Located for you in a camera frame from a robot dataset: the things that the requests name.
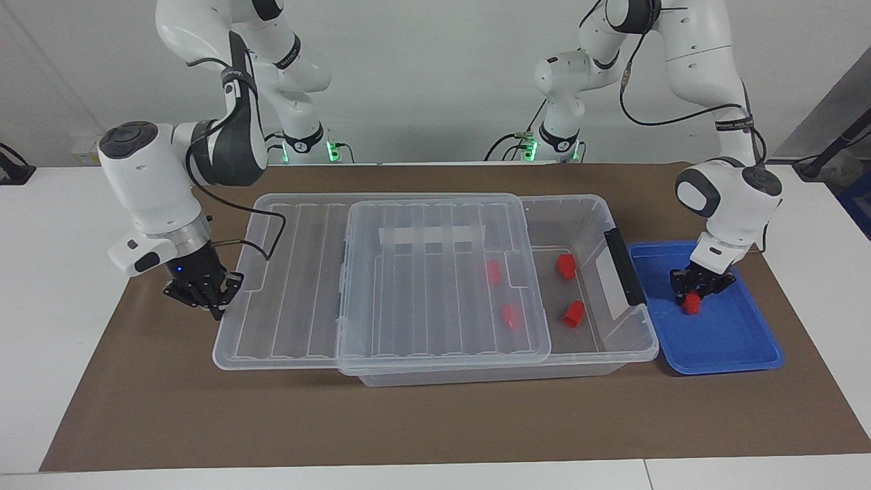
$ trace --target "black strap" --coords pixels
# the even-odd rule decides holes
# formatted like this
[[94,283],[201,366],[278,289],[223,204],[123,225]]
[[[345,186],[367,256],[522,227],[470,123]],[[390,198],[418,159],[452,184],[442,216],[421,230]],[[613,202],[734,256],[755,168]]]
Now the black strap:
[[574,136],[569,138],[560,138],[554,134],[548,132],[547,129],[544,128],[544,123],[538,128],[538,134],[541,135],[542,141],[547,143],[550,146],[553,146],[554,151],[557,153],[565,153],[571,149],[571,146],[575,144],[577,141],[577,137],[580,136],[581,130],[577,130]]
[[301,48],[302,48],[302,40],[300,39],[299,36],[296,35],[296,33],[294,33],[294,47],[290,48],[290,52],[284,58],[282,58],[281,61],[276,63],[275,66],[279,70],[284,70],[284,69],[288,68],[288,66],[290,66],[294,61],[296,61],[296,58],[300,57],[300,49]]
[[254,77],[251,76],[251,73],[247,71],[242,71],[238,68],[225,68],[224,71],[220,73],[221,83],[226,86],[231,84],[233,81],[239,81],[239,83],[246,85],[251,93],[254,94],[254,97],[257,98],[257,84],[254,83]]
[[311,153],[312,148],[317,146],[317,144],[321,142],[323,137],[324,137],[324,125],[320,124],[318,126],[318,130],[316,132],[314,132],[314,134],[312,134],[311,136],[308,136],[306,138],[302,138],[301,140],[298,140],[294,137],[287,136],[285,134],[284,140],[287,142],[287,144],[291,148],[293,148],[293,150],[295,152],[297,152],[299,154],[306,154],[306,153]]
[[273,20],[281,15],[281,8],[275,0],[252,0],[251,3],[257,10],[257,17],[260,17],[260,20]]
[[744,167],[746,167],[746,165],[742,164],[740,161],[738,161],[738,159],[733,158],[733,157],[726,157],[726,156],[721,156],[721,157],[717,157],[717,158],[712,158],[712,159],[710,159],[710,160],[706,160],[705,163],[707,163],[707,162],[709,162],[709,161],[718,161],[718,160],[719,160],[719,161],[724,161],[725,163],[728,163],[729,165],[731,165],[731,166],[733,166],[733,167],[735,167],[735,168],[744,168]]
[[717,121],[717,131],[744,131],[753,129],[753,116],[733,121]]
[[611,68],[614,67],[614,65],[617,64],[618,59],[620,59],[620,50],[617,50],[617,55],[614,56],[614,59],[611,60],[610,63],[602,63],[601,61],[599,61],[595,58],[593,59],[593,63],[596,64],[596,66],[599,68],[599,70],[610,70]]
[[614,25],[608,19],[608,24],[617,32],[624,34],[646,34],[653,29],[659,12],[662,11],[662,0],[628,0],[629,11],[626,19],[620,25]]

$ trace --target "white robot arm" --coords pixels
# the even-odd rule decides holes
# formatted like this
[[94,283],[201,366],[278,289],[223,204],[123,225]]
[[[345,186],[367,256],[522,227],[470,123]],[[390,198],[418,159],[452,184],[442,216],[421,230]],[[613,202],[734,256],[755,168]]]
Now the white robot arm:
[[611,85],[620,73],[620,103],[631,120],[659,126],[688,119],[646,123],[625,110],[632,57],[625,58],[620,47],[630,34],[658,32],[665,41],[669,87],[705,107],[702,113],[712,112],[720,156],[686,169],[675,187],[680,202],[708,220],[690,266],[672,272],[679,302],[692,292],[704,297],[731,285],[730,268],[744,258],[780,205],[780,182],[758,165],[753,113],[735,68],[729,26],[723,0],[599,0],[581,23],[581,49],[548,58],[536,69],[538,88],[548,100],[536,135],[540,160],[571,158],[584,116],[578,94]]
[[[243,277],[221,265],[208,220],[191,193],[192,183],[250,186],[263,174],[267,149],[261,95],[283,105],[296,98],[294,103],[302,107],[291,112],[279,107],[287,141],[297,135],[315,148],[324,138],[310,100],[303,97],[326,89],[332,76],[329,66],[287,28],[281,13],[282,3],[274,0],[159,0],[161,39],[188,65],[220,72],[227,115],[175,127],[126,123],[99,143],[105,174],[135,228],[110,249],[112,260],[130,276],[165,265],[172,280],[164,292],[210,310],[216,320]],[[246,41],[259,50],[257,64]],[[263,78],[262,90],[256,76]],[[321,160],[327,159],[324,148]],[[284,220],[279,214],[256,212]],[[271,252],[260,251],[271,257]]]

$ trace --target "blue tray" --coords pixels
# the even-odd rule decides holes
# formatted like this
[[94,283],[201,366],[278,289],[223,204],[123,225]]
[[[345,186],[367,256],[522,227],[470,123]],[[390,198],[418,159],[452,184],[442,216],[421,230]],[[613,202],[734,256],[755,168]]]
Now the blue tray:
[[783,351],[737,272],[738,281],[706,297],[696,316],[685,314],[675,302],[670,272],[690,263],[695,246],[696,242],[655,242],[629,247],[668,364],[686,375],[783,366]]

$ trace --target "white wall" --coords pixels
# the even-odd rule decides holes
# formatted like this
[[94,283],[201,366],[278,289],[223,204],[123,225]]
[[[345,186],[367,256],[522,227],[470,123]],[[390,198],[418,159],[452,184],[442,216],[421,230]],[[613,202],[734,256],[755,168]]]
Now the white wall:
[[0,1],[0,141],[38,167],[77,165],[73,136],[99,134],[95,119]]
[[[221,115],[219,81],[161,44],[153,0],[5,2],[100,126]],[[479,160],[497,137],[523,130],[541,101],[531,82],[536,62],[577,47],[577,22],[591,4],[288,0],[287,9],[334,66],[333,86],[315,100],[337,136],[360,160],[420,161]],[[732,0],[729,7],[758,126],[777,147],[871,44],[867,0]],[[665,85],[658,38],[639,57],[627,94],[639,117],[697,109]],[[8,71],[0,77],[5,86]],[[640,128],[618,110],[616,86],[584,100],[588,160],[702,160],[717,151],[709,119]],[[53,131],[69,131],[67,122],[35,112]],[[0,122],[0,134],[7,125]]]
[[[859,58],[832,91],[778,150],[783,157],[804,157],[824,150],[871,108],[871,49]],[[871,159],[871,138],[850,149]]]

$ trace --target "black handle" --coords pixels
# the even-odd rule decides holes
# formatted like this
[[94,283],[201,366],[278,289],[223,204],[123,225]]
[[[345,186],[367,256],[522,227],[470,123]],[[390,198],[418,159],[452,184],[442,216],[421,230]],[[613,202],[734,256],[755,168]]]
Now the black handle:
[[629,302],[630,306],[638,306],[641,303],[647,304],[645,292],[641,289],[641,281],[638,279],[638,273],[635,272],[635,266],[632,265],[629,251],[626,250],[626,242],[623,241],[623,234],[620,233],[620,228],[604,232],[604,239],[608,243],[608,249],[611,251],[611,258],[614,259],[614,266],[617,268],[617,275],[620,277],[620,283],[623,285],[626,301]]

